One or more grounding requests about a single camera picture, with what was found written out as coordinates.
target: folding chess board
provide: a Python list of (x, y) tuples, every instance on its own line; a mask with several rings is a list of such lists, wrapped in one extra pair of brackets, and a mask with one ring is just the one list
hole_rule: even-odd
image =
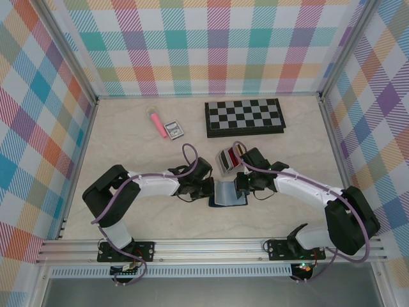
[(208, 138), (284, 133), (278, 99), (206, 102)]

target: checkered pattern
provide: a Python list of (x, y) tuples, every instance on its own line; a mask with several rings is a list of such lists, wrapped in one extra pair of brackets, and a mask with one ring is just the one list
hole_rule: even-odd
[(0, 306), (22, 306), (61, 215), (91, 103), (29, 0), (0, 0)]
[(328, 101), (353, 184), (363, 190), (381, 222), (397, 287), (405, 289), (409, 289), (408, 16), (409, 1), (383, 1)]
[(324, 77), (321, 80), (320, 85), (318, 86), (318, 91), (321, 92), (323, 90), (323, 87), (325, 85), (325, 83), (328, 80), (329, 75), (331, 74), (331, 71), (335, 65), (335, 63), (337, 62), (339, 56), (341, 55), (341, 53), (344, 50), (345, 47), (345, 43), (346, 41), (349, 39), (350, 35), (352, 34), (352, 29), (355, 27), (357, 21), (359, 20), (359, 17), (361, 16), (361, 13), (364, 10), (365, 4), (367, 3), (368, 0), (360, 0), (359, 4), (357, 6), (357, 8), (355, 9), (355, 12), (352, 15), (352, 18), (350, 20), (350, 23), (348, 24), (348, 27), (346, 28), (343, 37), (341, 38), (341, 40), (339, 41), (339, 44), (337, 46), (337, 49), (334, 53), (334, 55), (331, 58), (331, 61), (324, 73)]
[(209, 102), (208, 105), (212, 130), (282, 125), (274, 99)]
[[(55, 9), (53, 0), (48, 0)], [(111, 96), (315, 92), (351, 0), (65, 0), (54, 11)], [(66, 24), (74, 24), (76, 35)], [(87, 63), (83, 58), (90, 58)], [(91, 74), (90, 66), (95, 66)]]

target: wall panel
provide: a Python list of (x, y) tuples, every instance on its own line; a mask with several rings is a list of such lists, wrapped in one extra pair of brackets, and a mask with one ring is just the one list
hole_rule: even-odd
[(316, 92), (365, 1), (47, 2), (95, 90), (126, 96)]
[(28, 0), (0, 0), (0, 306), (58, 227), (91, 102)]
[(409, 299), (409, 2), (383, 0), (328, 96), (352, 182), (381, 222)]

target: purple cable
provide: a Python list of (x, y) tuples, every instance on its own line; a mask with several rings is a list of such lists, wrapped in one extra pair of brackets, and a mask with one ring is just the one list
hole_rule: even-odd
[[(327, 266), (322, 272), (326, 271), (327, 268), (335, 261), (336, 256), (340, 256), (341, 258), (344, 258), (345, 260), (348, 260), (349, 262), (352, 262), (352, 263), (355, 263), (355, 264), (359, 264), (359, 263), (364, 262), (364, 261), (366, 261), (366, 260), (368, 259), (368, 257), (369, 257), (369, 252), (370, 252), (370, 243), (369, 243), (369, 237), (368, 237), (368, 234), (367, 234), (367, 232), (366, 232), (364, 223), (362, 222), (360, 216), (358, 215), (358, 212), (351, 206), (350, 203), (348, 203), (348, 201), (347, 201), (345, 198), (343, 198), (343, 197), (342, 197), (341, 195), (339, 195), (338, 193), (336, 193), (336, 192), (334, 192), (334, 191), (331, 191), (330, 189), (328, 189), (328, 188), (325, 187), (324, 185), (321, 185), (321, 184), (318, 184), (318, 183), (316, 183), (316, 182), (313, 182), (312, 180), (309, 180), (308, 178), (304, 178), (304, 177), (301, 177), (301, 176), (296, 176), (296, 175), (294, 175), (294, 174), (286, 173), (286, 172), (283, 172), (283, 171), (273, 171), (273, 170), (270, 170), (270, 169), (259, 169), (259, 168), (255, 168), (254, 166), (251, 166), (251, 165), (249, 165), (249, 164), (247, 164), (246, 162), (243, 161), (243, 159), (240, 157), (240, 155), (239, 155), (238, 152), (237, 152), (237, 149), (236, 149), (236, 146), (237, 146), (237, 145), (243, 146), (246, 151), (247, 151), (247, 148), (246, 148), (246, 146), (245, 146), (242, 142), (235, 141), (235, 142), (233, 143), (233, 152), (234, 152), (236, 158), (237, 158), (244, 166), (246, 166), (248, 169), (252, 169), (253, 171), (258, 171), (258, 172), (260, 172), (260, 173), (277, 174), (277, 175), (287, 176), (287, 177), (290, 177), (290, 178), (297, 178), (297, 180), (304, 181), (304, 182), (306, 182), (306, 183), (308, 183), (308, 184), (311, 184), (311, 185), (317, 187), (318, 189), (322, 189), (322, 190), (326, 191), (327, 193), (330, 193), (331, 195), (333, 195), (333, 196), (335, 196), (336, 198), (338, 198), (339, 200), (341, 200), (341, 201), (348, 207), (348, 209), (351, 210), (351, 213), (353, 214), (353, 216), (354, 216), (355, 219), (357, 220), (357, 222), (358, 222), (358, 224), (359, 224), (359, 226), (360, 226), (360, 229), (362, 230), (362, 234), (364, 235), (365, 247), (366, 247), (366, 248), (365, 248), (365, 255), (364, 255), (361, 259), (355, 260), (355, 259), (352, 259), (352, 258), (350, 258), (350, 257), (348, 257), (348, 256), (340, 255), (340, 254), (338, 253), (338, 249), (336, 249), (336, 250), (334, 251), (334, 250), (332, 250), (332, 249), (330, 249), (330, 248), (326, 248), (328, 251), (330, 251), (331, 253), (334, 254), (334, 257), (332, 257), (330, 263), (328, 264), (328, 266)], [(313, 279), (316, 279), (318, 276), (321, 276), (322, 272), (321, 272), (319, 275), (315, 276), (314, 278), (311, 278), (310, 281), (313, 280)]]
[(183, 152), (183, 156), (185, 157), (185, 159), (186, 159), (186, 161), (189, 163), (189, 165), (190, 165), (190, 162), (189, 162), (189, 160), (187, 159), (187, 156), (186, 156), (186, 153), (185, 153), (185, 147), (186, 147), (186, 146), (191, 147), (191, 149), (193, 149), (194, 155), (195, 155), (195, 160), (194, 160), (193, 167), (192, 167), (191, 170), (189, 170), (189, 171), (187, 171), (186, 173), (181, 174), (181, 175), (165, 175), (165, 174), (158, 174), (158, 173), (147, 173), (147, 174), (142, 174), (142, 175), (135, 175), (135, 176), (132, 176), (132, 177), (126, 179), (126, 180), (121, 184), (121, 186), (119, 187), (119, 189), (116, 190), (115, 195), (111, 198), (111, 200), (109, 201), (109, 203), (108, 203), (108, 205), (106, 206), (106, 208), (104, 209), (104, 211), (102, 211), (102, 213), (101, 213), (96, 219), (94, 219), (94, 220), (91, 222), (91, 224), (96, 224), (96, 223), (98, 223), (98, 222), (106, 215), (106, 213), (107, 213), (107, 212), (109, 211), (109, 209), (112, 207), (112, 204), (114, 203), (114, 201), (116, 200), (116, 198), (118, 197), (118, 195), (120, 194), (120, 192), (122, 191), (122, 189), (123, 189), (129, 182), (133, 181), (133, 179), (140, 178), (140, 177), (181, 178), (181, 177), (184, 177), (184, 176), (187, 176), (187, 175), (191, 174), (191, 173), (194, 171), (194, 169), (196, 168), (196, 166), (197, 166), (197, 162), (198, 162), (198, 160), (199, 160), (199, 156), (198, 156), (198, 154), (197, 154), (196, 148), (194, 148), (193, 145), (191, 145), (191, 144), (189, 144), (189, 143), (183, 144), (182, 147), (181, 147), (181, 150), (182, 150), (182, 152)]
[(118, 280), (116, 280), (116, 277), (117, 277), (117, 275), (118, 275), (118, 273), (116, 273), (116, 274), (114, 275), (114, 281), (116, 282), (116, 284), (117, 284), (117, 285), (122, 285), (122, 286), (128, 286), (128, 285), (131, 285), (131, 284), (136, 283), (137, 281), (141, 280), (142, 277), (148, 272), (148, 265), (146, 264), (146, 261), (143, 260), (142, 258), (136, 257), (136, 256), (134, 256), (134, 255), (132, 255), (132, 254), (128, 254), (127, 252), (122, 251), (122, 250), (120, 250), (119, 248), (117, 248), (117, 247), (112, 243), (112, 241), (109, 240), (107, 234), (102, 230), (101, 226), (98, 226), (98, 229), (99, 229), (100, 232), (104, 235), (106, 241), (109, 243), (109, 245), (111, 245), (111, 247), (112, 247), (113, 249), (115, 249), (117, 252), (121, 253), (122, 255), (128, 256), (128, 257), (133, 258), (133, 259), (135, 259), (135, 260), (137, 260), (137, 261), (139, 261), (139, 262), (142, 262), (143, 265), (145, 266), (145, 268), (144, 268), (142, 274), (141, 274), (140, 276), (134, 278), (133, 280), (129, 281), (128, 283), (120, 283)]

